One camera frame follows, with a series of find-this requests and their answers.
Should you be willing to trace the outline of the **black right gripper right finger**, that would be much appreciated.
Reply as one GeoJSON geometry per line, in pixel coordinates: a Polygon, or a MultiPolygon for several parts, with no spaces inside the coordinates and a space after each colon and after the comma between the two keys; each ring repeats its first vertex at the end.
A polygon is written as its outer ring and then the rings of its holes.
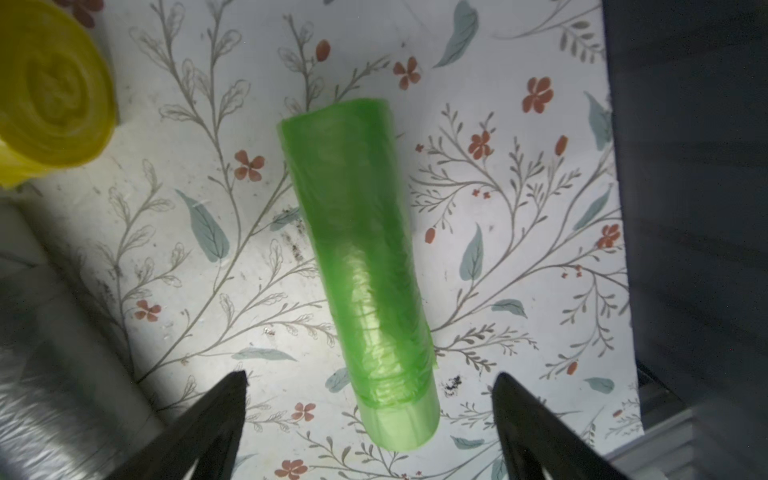
{"type": "Polygon", "coordinates": [[[507,373],[495,380],[492,407],[511,479],[627,478],[507,373]]]}

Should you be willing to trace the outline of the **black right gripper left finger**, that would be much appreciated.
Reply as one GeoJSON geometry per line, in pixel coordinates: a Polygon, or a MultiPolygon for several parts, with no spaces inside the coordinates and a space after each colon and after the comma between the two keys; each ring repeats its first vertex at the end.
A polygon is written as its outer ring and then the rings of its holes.
{"type": "Polygon", "coordinates": [[[245,423],[247,375],[234,371],[110,479],[230,479],[245,423]]]}

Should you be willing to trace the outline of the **dark grey trash bag roll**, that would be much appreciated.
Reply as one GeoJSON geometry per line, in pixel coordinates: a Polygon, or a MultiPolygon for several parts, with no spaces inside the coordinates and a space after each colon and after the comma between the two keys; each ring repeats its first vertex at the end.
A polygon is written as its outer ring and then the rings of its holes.
{"type": "Polygon", "coordinates": [[[163,428],[20,210],[2,203],[2,478],[102,479],[163,428]]]}

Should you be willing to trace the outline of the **pale green roll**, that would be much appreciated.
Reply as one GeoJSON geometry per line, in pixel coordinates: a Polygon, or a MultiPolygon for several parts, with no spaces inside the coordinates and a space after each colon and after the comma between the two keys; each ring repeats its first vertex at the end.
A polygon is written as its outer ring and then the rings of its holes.
{"type": "Polygon", "coordinates": [[[278,133],[363,426],[383,449],[416,450],[439,400],[389,105],[345,101],[278,133]]]}

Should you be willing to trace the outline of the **yellow trash bag roll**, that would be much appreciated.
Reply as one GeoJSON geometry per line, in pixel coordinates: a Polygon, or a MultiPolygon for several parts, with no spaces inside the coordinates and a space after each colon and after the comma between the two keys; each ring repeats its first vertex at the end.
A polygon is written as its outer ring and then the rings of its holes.
{"type": "Polygon", "coordinates": [[[96,159],[116,124],[114,83],[86,30],[47,1],[2,2],[2,188],[96,159]]]}

